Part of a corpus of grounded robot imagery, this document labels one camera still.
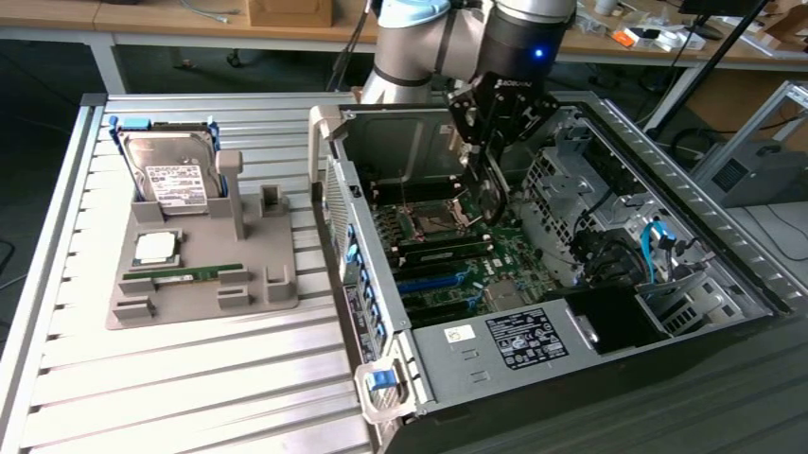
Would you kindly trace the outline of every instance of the white label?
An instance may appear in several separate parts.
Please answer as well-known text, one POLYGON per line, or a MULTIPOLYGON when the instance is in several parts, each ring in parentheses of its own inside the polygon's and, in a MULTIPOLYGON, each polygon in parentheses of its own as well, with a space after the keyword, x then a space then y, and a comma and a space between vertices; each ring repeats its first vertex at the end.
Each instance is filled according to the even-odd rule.
POLYGON ((163 207, 207 203, 199 166, 147 166, 151 190, 163 207))
POLYGON ((463 324, 462 326, 454 326, 451 328, 446 328, 443 330, 443 334, 446 334, 446 341, 449 343, 455 343, 459 341, 465 341, 467 339, 474 339, 474 330, 471 329, 470 324, 463 324))

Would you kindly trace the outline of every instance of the desk leg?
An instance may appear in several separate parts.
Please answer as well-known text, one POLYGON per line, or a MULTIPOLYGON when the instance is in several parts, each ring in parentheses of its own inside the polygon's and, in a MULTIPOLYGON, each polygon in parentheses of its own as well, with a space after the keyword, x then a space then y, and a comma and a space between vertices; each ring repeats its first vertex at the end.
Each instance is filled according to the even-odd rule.
POLYGON ((127 83, 122 73, 118 61, 118 52, 112 36, 106 33, 94 33, 87 39, 85 44, 92 50, 92 56, 96 59, 96 66, 104 80, 106 91, 111 95, 123 95, 127 93, 127 83))
POLYGON ((677 99, 680 99, 684 90, 690 85, 690 83, 693 83, 693 79, 696 78, 703 69, 704 63, 700 63, 697 66, 693 66, 684 70, 684 73, 681 73, 680 79, 673 85, 668 96, 664 98, 662 101, 658 102, 657 111, 654 112, 650 120, 648 120, 648 123, 642 127, 644 131, 657 127, 661 118, 665 116, 665 114, 668 114, 668 111, 670 111, 670 107, 673 107, 674 102, 677 102, 677 99))

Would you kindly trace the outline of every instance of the white cable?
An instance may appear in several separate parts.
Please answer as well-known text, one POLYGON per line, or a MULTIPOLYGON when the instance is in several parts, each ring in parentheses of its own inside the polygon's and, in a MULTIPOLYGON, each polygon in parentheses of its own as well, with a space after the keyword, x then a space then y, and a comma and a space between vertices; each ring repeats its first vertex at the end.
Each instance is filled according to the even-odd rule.
POLYGON ((28 273, 23 274, 21 276, 16 276, 9 282, 7 282, 5 284, 3 284, 0 286, 0 290, 5 290, 8 287, 11 287, 13 284, 16 284, 17 282, 20 282, 23 279, 25 279, 25 277, 28 277, 28 273))
MULTIPOLYGON (((657 142, 657 145, 662 145, 666 148, 670 148, 670 144, 662 144, 661 142, 657 142)), ((699 151, 697 149, 692 149, 688 147, 680 147, 677 145, 677 149, 684 149, 685 151, 689 151, 690 153, 696 154, 697 156, 703 156, 704 157, 704 151, 699 151)))
POLYGON ((200 9, 191 4, 191 0, 179 0, 179 5, 188 9, 191 12, 199 14, 200 16, 208 17, 215 21, 222 22, 223 24, 230 24, 230 19, 227 19, 222 14, 235 15, 242 13, 240 9, 228 9, 224 11, 212 11, 208 9, 200 9))

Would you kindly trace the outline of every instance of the black plastic part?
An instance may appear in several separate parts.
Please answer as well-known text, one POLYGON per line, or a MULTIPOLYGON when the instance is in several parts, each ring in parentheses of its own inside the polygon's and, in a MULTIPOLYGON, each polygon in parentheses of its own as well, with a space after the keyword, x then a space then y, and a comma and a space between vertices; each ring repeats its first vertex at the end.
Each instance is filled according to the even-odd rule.
POLYGON ((638 247, 625 229, 580 232, 570 243, 576 261, 585 264, 589 283, 620 283, 626 286, 648 281, 638 247))
POLYGON ((80 96, 79 105, 88 107, 100 107, 106 104, 108 97, 110 95, 107 93, 84 93, 80 96))
POLYGON ((431 76, 427 76, 423 79, 415 79, 415 80, 399 79, 395 76, 391 76, 387 73, 385 73, 375 64, 374 64, 374 72, 387 82, 401 85, 403 87, 421 87, 422 85, 426 85, 429 83, 429 81, 431 80, 431 76))
POLYGON ((592 346, 601 355, 666 339, 642 310, 634 288, 588 288, 565 299, 572 313, 588 318, 598 337, 592 346))

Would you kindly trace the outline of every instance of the black cable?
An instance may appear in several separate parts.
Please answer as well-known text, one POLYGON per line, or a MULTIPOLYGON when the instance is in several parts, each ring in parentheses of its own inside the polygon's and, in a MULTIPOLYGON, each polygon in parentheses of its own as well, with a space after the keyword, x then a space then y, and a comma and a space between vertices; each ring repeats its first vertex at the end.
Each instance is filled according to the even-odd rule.
MULTIPOLYGON (((757 220, 757 218, 755 217, 755 214, 752 213, 751 209, 744 207, 744 210, 747 210, 747 214, 749 214, 749 217, 752 218, 752 220, 755 221, 755 224, 757 225, 757 227, 760 228, 760 231, 763 232, 763 234, 767 236, 767 238, 769 239, 769 241, 772 242, 773 246, 777 248, 777 250, 780 251, 780 253, 783 254, 783 256, 785 258, 788 258, 789 260, 793 260, 796 262, 804 262, 808 260, 808 257, 803 257, 803 258, 793 258, 791 257, 785 251, 783 251, 783 248, 780 248, 780 245, 777 244, 777 242, 773 240, 772 234, 769 234, 769 232, 767 231, 767 229, 764 228, 763 224, 760 223, 760 221, 757 220)), ((772 209, 772 207, 769 206, 769 210, 772 210, 772 214, 775 215, 775 217, 777 219, 780 219, 785 224, 788 224, 795 230, 797 230, 803 236, 805 236, 805 239, 808 239, 808 235, 805 235, 805 232, 801 231, 801 229, 797 229, 797 227, 795 226, 795 224, 792 224, 791 222, 788 222, 784 218, 780 217, 780 215, 775 212, 775 210, 772 209)))
POLYGON ((585 219, 585 217, 589 216, 592 213, 594 213, 594 210, 597 210, 604 205, 604 203, 606 203, 606 200, 609 199, 610 196, 612 196, 612 189, 609 188, 609 190, 604 194, 604 197, 601 197, 601 199, 594 203, 592 208, 589 210, 584 210, 584 213, 581 213, 581 216, 576 219, 576 223, 572 224, 572 237, 573 238, 576 237, 576 234, 578 233, 578 224, 585 219))
POLYGON ((0 275, 3 275, 3 271, 5 271, 5 267, 9 265, 9 262, 12 261, 12 257, 13 257, 13 253, 16 252, 16 248, 13 247, 13 244, 9 243, 9 241, 7 241, 5 239, 0 239, 0 244, 5 244, 9 247, 9 251, 5 254, 5 257, 3 257, 3 261, 0 261, 0 275))
MULTIPOLYGON (((776 123, 773 123, 769 126, 764 126, 763 128, 759 128, 757 130, 759 131, 772 130, 784 125, 788 125, 792 121, 799 120, 801 117, 803 117, 801 114, 795 115, 791 118, 785 118, 783 121, 777 121, 776 123)), ((711 128, 685 128, 680 132, 677 132, 676 135, 673 136, 673 139, 670 139, 670 147, 668 148, 668 153, 672 156, 676 156, 677 146, 680 144, 680 141, 690 135, 695 137, 705 138, 707 141, 709 142, 709 146, 707 149, 709 149, 719 142, 719 139, 716 137, 712 137, 712 134, 735 134, 739 131, 740 130, 737 130, 737 131, 716 131, 711 128)))
POLYGON ((719 62, 724 58, 724 55, 727 54, 732 46, 737 43, 737 40, 741 38, 741 35, 747 31, 747 27, 756 20, 757 13, 763 11, 763 8, 767 6, 768 3, 769 0, 757 0, 755 7, 749 11, 749 14, 744 16, 744 19, 729 33, 729 36, 727 36, 727 38, 723 40, 721 44, 719 45, 719 48, 716 49, 712 54, 712 57, 709 58, 709 61, 707 61, 707 63, 704 64, 704 67, 699 71, 699 74, 696 75, 688 86, 684 88, 682 93, 673 102, 670 109, 668 110, 665 115, 661 116, 658 124, 649 130, 646 130, 645 133, 653 140, 657 140, 661 137, 661 133, 670 124, 673 117, 677 115, 678 111, 686 104, 686 101, 696 93, 696 90, 699 90, 709 74, 712 73, 712 70, 716 68, 719 62))
POLYGON ((597 254, 592 257, 592 260, 597 259, 606 252, 606 248, 612 245, 622 248, 629 253, 629 256, 633 259, 632 261, 634 262, 634 265, 642 270, 642 278, 645 281, 648 281, 652 276, 648 273, 648 267, 645 266, 645 260, 642 259, 642 255, 624 241, 620 241, 617 239, 610 239, 609 241, 606 241, 604 246, 601 246, 601 249, 598 250, 597 254))
POLYGON ((673 281, 673 255, 670 250, 665 250, 665 263, 668 264, 668 280, 673 281))
POLYGON ((345 79, 345 73, 349 69, 349 63, 351 61, 351 56, 354 55, 354 49, 357 48, 358 38, 362 35, 362 30, 365 29, 365 22, 367 21, 367 14, 370 10, 365 8, 362 10, 362 14, 359 15, 357 27, 354 28, 354 33, 351 33, 351 37, 349 38, 349 42, 345 44, 342 51, 339 52, 339 56, 337 57, 337 61, 334 64, 334 71, 331 73, 331 77, 329 78, 329 83, 326 85, 326 91, 331 92, 339 89, 342 85, 342 81, 345 79))
POLYGON ((69 97, 67 97, 64 94, 61 94, 60 92, 57 92, 56 90, 53 90, 51 88, 51 86, 37 77, 35 76, 25 68, 23 68, 23 66, 20 66, 20 64, 12 60, 12 58, 5 55, 3 52, 0 52, 0 58, 3 60, 7 61, 7 63, 13 66, 13 68, 16 68, 16 70, 23 73, 25 76, 28 76, 31 79, 33 79, 36 81, 36 83, 39 83, 39 85, 41 85, 41 88, 44 88, 48 92, 51 92, 51 94, 53 96, 56 96, 57 98, 60 98, 64 102, 67 102, 71 106, 73 107, 79 107, 79 103, 75 102, 69 97))
MULTIPOLYGON (((693 37, 693 30, 696 30, 696 28, 692 26, 690 30, 688 31, 686 38, 684 39, 684 44, 681 45, 680 52, 677 52, 677 56, 673 58, 673 61, 670 61, 670 66, 668 66, 668 71, 665 72, 666 74, 665 74, 664 78, 670 77, 670 85, 668 85, 668 89, 665 90, 665 95, 662 95, 661 99, 665 99, 665 96, 670 92, 673 85, 677 83, 677 78, 673 77, 676 75, 676 71, 677 71, 677 62, 680 61, 681 52, 684 52, 684 49, 686 48, 686 44, 690 42, 690 38, 693 37)), ((642 100, 642 104, 640 104, 640 109, 637 110, 637 113, 634 116, 634 122, 640 121, 640 116, 642 115, 642 110, 645 109, 645 105, 648 104, 648 101, 653 95, 654 95, 654 93, 649 93, 645 96, 645 99, 642 100)))

